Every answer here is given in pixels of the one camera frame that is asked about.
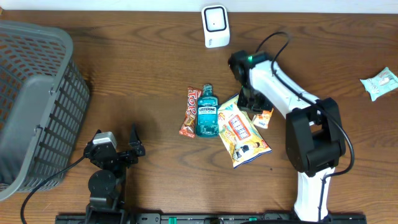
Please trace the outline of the orange tissue pack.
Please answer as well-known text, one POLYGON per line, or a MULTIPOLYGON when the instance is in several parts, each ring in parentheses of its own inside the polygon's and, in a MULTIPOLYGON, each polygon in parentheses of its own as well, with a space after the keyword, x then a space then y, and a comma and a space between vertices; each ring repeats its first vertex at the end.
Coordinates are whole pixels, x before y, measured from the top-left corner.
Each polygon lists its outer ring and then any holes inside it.
POLYGON ((252 119, 252 123, 262 129, 269 127, 269 121, 271 120, 274 109, 270 111, 264 110, 261 114, 255 114, 252 119))

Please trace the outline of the yellow snack bag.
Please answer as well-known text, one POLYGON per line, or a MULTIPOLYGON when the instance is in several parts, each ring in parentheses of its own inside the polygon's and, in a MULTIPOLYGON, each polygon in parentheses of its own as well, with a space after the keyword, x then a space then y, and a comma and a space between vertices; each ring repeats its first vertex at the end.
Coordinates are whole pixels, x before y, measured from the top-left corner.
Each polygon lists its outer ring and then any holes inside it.
POLYGON ((235 94, 218 108, 219 136, 234 168, 272 152, 248 114, 238 108, 238 99, 235 94))

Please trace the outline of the teal mouthwash bottle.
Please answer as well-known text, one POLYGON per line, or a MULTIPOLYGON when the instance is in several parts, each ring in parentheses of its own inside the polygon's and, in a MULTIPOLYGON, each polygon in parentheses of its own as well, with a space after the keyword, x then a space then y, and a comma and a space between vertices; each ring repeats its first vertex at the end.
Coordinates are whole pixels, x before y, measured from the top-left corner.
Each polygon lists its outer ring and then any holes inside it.
POLYGON ((212 138, 218 133, 218 98, 213 94, 213 86, 205 84, 203 94, 198 99, 196 134, 198 137, 212 138))

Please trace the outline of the orange chocolate bar wrapper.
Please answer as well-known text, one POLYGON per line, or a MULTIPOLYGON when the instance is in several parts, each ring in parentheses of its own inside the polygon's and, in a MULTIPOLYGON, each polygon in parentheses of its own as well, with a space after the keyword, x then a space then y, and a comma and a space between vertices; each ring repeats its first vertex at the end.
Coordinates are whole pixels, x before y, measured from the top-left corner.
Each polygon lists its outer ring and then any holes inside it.
POLYGON ((188 87, 187 108, 185 119, 179 130, 179 134, 190 138, 195 138, 195 125, 197 120, 198 99, 201 97, 202 91, 197 88, 188 87))

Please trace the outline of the teal wet wipes pack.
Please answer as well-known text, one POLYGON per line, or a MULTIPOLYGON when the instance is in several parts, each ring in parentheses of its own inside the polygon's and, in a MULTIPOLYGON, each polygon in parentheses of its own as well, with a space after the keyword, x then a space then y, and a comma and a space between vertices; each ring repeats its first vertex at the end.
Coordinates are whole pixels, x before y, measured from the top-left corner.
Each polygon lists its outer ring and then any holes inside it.
POLYGON ((397 77, 388 67, 384 68, 375 77, 360 80, 360 82, 369 93, 371 101, 376 101, 380 96, 397 88, 397 77))

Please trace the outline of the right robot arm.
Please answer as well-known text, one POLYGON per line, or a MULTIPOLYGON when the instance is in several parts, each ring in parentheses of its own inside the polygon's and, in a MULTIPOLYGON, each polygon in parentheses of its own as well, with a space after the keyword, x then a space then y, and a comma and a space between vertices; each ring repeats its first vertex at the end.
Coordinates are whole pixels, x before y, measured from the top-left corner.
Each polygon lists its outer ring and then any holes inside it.
POLYGON ((285 118, 285 150, 298 172, 297 218, 325 222, 330 179, 346 152, 336 101, 306 92, 264 52, 235 52, 228 65, 242 84, 239 109, 253 114, 277 109, 285 118))

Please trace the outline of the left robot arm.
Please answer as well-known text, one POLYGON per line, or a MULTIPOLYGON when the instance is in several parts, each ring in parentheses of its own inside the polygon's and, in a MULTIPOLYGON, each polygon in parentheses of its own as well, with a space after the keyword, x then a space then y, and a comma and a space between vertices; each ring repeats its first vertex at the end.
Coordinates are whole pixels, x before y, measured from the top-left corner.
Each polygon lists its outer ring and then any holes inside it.
POLYGON ((124 209, 126 172, 146 154, 135 125, 131 127, 128 144, 129 150, 118 152, 114 134, 101 130, 97 130, 87 143, 83 155, 99 170, 88 181, 90 201, 86 206, 84 224, 131 222, 131 215, 124 209))

